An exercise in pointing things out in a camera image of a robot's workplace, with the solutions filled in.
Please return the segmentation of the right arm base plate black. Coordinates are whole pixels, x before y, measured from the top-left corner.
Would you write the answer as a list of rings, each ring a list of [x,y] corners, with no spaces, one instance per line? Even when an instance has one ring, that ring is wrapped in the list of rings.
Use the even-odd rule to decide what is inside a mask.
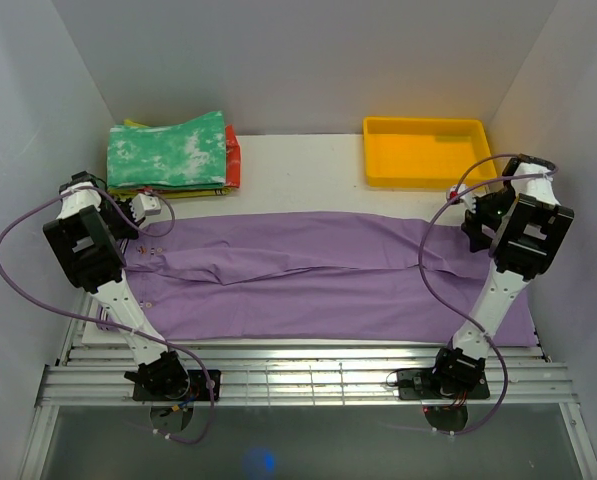
[[[472,390],[447,376],[436,373],[433,368],[399,369],[396,385],[400,400],[486,400],[490,390],[486,380],[480,380]]]

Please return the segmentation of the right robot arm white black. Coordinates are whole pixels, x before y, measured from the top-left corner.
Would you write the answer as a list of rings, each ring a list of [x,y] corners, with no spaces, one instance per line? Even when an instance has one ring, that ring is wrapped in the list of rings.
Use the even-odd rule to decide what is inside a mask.
[[[554,163],[512,155],[497,179],[502,187],[478,196],[464,184],[452,186],[448,202],[466,207],[461,230],[469,249],[491,259],[485,284],[464,324],[437,354],[429,375],[441,397],[465,399],[485,385],[484,369],[492,341],[513,302],[527,285],[551,266],[573,220],[572,209],[556,199]]]

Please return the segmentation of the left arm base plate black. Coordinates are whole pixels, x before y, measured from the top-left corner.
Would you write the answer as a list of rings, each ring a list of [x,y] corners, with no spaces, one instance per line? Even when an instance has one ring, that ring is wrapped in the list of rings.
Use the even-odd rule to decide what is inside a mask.
[[[181,403],[191,398],[193,401],[209,402],[208,384],[212,386],[213,397],[215,401],[220,398],[220,386],[222,381],[222,371],[219,369],[209,369],[208,374],[210,382],[206,381],[201,369],[188,369],[190,380],[189,392],[181,397],[170,398],[165,395],[155,395],[149,393],[145,388],[135,385],[131,395],[133,401],[138,402],[177,402]]]

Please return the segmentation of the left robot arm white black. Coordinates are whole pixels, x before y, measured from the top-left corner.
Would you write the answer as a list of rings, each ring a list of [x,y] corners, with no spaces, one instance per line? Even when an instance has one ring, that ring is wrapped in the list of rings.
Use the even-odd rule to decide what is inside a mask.
[[[43,233],[70,283],[92,296],[123,336],[136,364],[125,378],[158,399],[186,398],[190,376],[131,292],[120,246],[137,239],[141,224],[162,204],[145,193],[117,202],[104,191],[100,178],[86,171],[73,175],[60,186],[60,212]]]

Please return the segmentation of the purple trousers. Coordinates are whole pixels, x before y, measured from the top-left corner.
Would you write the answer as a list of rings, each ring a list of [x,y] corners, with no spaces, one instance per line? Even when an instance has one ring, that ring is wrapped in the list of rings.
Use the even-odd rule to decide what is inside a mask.
[[[135,298],[171,341],[445,343],[489,270],[456,226],[342,212],[158,222],[124,254]]]

